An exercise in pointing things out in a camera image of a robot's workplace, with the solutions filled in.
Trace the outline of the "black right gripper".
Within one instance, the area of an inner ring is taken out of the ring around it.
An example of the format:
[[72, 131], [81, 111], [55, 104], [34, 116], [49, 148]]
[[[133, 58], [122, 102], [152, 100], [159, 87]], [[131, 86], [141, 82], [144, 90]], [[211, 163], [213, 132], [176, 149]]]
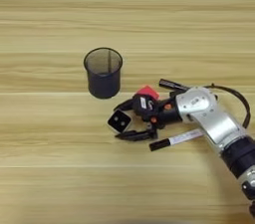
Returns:
[[[126, 100], [115, 107], [122, 112], [132, 109], [132, 99]], [[182, 122], [177, 108], [176, 97], [171, 97], [162, 101], [156, 101], [149, 121], [158, 129], [163, 129], [166, 125]], [[126, 141], [143, 141], [147, 139], [157, 139], [157, 130], [154, 127], [143, 131], [130, 130], [119, 133], [116, 138]]]

